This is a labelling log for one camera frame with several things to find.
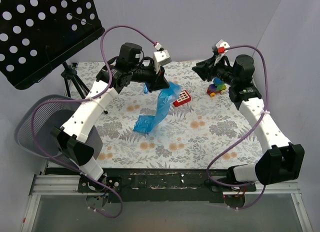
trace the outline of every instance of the blue block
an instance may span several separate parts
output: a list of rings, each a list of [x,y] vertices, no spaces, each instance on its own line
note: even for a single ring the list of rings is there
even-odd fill
[[[214,79],[213,79],[213,83],[214,83],[215,86],[219,86],[219,85],[223,85],[223,84],[224,84],[224,82],[221,81],[221,80],[218,79],[218,78],[214,78]]]

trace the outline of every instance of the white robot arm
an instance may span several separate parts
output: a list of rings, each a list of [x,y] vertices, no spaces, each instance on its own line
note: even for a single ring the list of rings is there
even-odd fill
[[[255,71],[254,59],[241,54],[230,65],[225,56],[229,44],[220,40],[212,47],[213,57],[199,62],[192,69],[204,81],[218,78],[229,84],[229,97],[236,108],[253,127],[264,113],[262,121],[254,130],[262,151],[262,158],[253,164],[237,165],[228,168],[230,184],[257,182],[263,185],[297,179],[305,151],[300,144],[292,144],[278,128],[270,113],[264,111],[262,96],[252,83]]]
[[[106,67],[103,67],[86,96],[89,101],[83,102],[68,121],[51,132],[62,153],[72,160],[84,174],[96,181],[102,176],[103,169],[93,157],[93,149],[85,143],[92,127],[102,112],[106,110],[107,105],[131,81],[146,83],[150,92],[169,87],[164,77],[163,66],[171,62],[170,55],[161,44],[157,43],[154,47],[158,51],[153,53],[149,65],[144,66],[142,61],[139,62],[142,47],[132,43],[122,45],[120,56],[115,58],[116,64],[110,66],[112,72],[110,88],[98,98],[92,99],[108,85],[109,73]]]

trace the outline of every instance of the lego toy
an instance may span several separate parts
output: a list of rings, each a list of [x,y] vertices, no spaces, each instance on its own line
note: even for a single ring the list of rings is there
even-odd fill
[[[217,93],[225,94],[227,91],[226,84],[218,78],[214,78],[213,84],[210,84],[206,93],[211,97],[215,96]]]
[[[182,106],[185,103],[188,103],[190,101],[191,101],[190,94],[188,93],[188,91],[183,90],[183,91],[181,91],[179,98],[175,102],[173,102],[173,105],[175,107],[178,107],[178,106]]]

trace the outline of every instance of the floral tablecloth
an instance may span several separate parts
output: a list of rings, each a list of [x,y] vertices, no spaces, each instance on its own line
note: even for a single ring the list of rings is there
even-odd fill
[[[144,94],[144,85],[132,82],[108,105],[109,114],[102,114],[95,124],[103,142],[97,158],[103,168],[204,169],[250,129],[228,93],[206,94],[210,83],[192,71],[196,62],[172,62],[164,67],[167,80],[187,90],[192,100],[179,107],[172,105],[167,117],[149,134],[134,132],[133,127],[139,115],[155,114],[159,91]],[[91,88],[103,66],[102,62],[81,62],[78,75]],[[80,98],[74,86],[71,96]],[[254,163],[261,156],[260,144],[252,134],[212,168]]]

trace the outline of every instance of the white backdrop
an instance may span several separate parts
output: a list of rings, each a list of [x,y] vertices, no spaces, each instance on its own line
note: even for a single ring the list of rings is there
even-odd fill
[[[281,0],[94,0],[102,26],[134,26],[160,42],[173,61],[207,59],[211,46],[224,39],[232,45],[257,45]],[[117,56],[125,42],[152,45],[135,31],[118,28],[105,37],[108,58]],[[94,42],[71,58],[72,62],[100,62],[100,44]]]
[[[305,149],[299,185],[315,232],[320,231],[320,0],[282,0],[258,48],[265,56],[269,110],[279,128]],[[264,94],[260,58],[255,82]]]

